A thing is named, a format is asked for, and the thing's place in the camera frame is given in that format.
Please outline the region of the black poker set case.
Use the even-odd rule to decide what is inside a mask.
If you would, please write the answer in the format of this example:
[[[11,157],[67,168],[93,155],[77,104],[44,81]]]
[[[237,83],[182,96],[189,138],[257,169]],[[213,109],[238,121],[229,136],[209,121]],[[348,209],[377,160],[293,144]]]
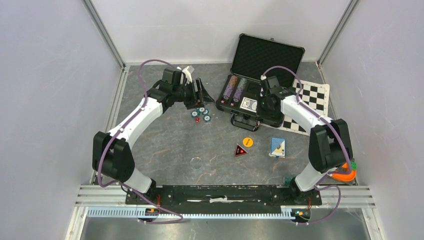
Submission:
[[[295,74],[304,56],[305,49],[273,39],[265,39],[245,33],[240,34],[233,57],[230,74],[215,102],[218,110],[231,114],[230,123],[238,128],[255,132],[262,124],[256,120],[257,112],[240,109],[243,97],[257,100],[261,90],[261,77],[277,77],[279,84],[285,88],[293,88]],[[231,76],[238,81],[228,100],[223,93]],[[244,92],[239,102],[233,102],[233,96],[241,78],[247,79]]]

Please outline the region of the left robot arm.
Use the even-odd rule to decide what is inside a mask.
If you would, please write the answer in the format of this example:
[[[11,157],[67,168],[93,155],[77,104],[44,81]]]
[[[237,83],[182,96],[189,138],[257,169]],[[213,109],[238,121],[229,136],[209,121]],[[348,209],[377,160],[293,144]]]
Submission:
[[[146,92],[146,97],[117,126],[93,138],[92,168],[99,176],[107,176],[138,192],[145,204],[157,198],[155,181],[135,167],[132,147],[137,139],[174,103],[183,103],[188,110],[213,103],[200,78],[193,79],[194,68],[166,68],[162,78]]]

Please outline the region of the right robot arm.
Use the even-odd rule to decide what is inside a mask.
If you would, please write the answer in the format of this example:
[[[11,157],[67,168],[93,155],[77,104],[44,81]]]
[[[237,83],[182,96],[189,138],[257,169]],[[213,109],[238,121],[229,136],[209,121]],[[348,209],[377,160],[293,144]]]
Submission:
[[[277,77],[261,76],[258,114],[282,114],[290,117],[309,135],[308,159],[304,170],[291,180],[289,199],[302,204],[312,191],[318,190],[325,176],[332,175],[343,164],[352,171],[353,150],[345,120],[319,114],[301,101],[292,88],[280,85]]]

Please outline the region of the purple chip stack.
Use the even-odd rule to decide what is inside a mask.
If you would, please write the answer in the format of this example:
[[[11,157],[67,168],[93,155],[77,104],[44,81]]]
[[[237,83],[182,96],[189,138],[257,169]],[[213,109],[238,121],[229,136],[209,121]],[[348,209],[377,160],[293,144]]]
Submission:
[[[230,96],[232,95],[233,90],[234,90],[233,85],[227,85],[224,92],[223,92],[222,98],[224,100],[229,100]]]
[[[244,88],[238,87],[234,92],[232,101],[235,103],[238,103],[243,95],[243,92],[244,92]]]

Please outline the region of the brown chip stack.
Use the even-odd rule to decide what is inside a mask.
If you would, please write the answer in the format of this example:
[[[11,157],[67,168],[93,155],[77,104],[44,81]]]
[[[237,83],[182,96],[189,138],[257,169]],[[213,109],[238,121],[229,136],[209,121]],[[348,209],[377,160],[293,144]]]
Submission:
[[[232,75],[229,79],[228,85],[234,88],[238,82],[239,78],[235,75]]]

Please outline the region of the yellow dealer button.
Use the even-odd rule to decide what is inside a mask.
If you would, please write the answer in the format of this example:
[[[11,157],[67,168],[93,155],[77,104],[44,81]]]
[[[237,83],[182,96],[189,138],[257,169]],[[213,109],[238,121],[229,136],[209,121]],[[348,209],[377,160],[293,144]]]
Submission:
[[[253,139],[252,139],[251,137],[245,137],[245,138],[242,140],[242,144],[243,144],[245,147],[250,148],[250,147],[252,147],[252,146],[253,146],[254,141],[253,141]]]

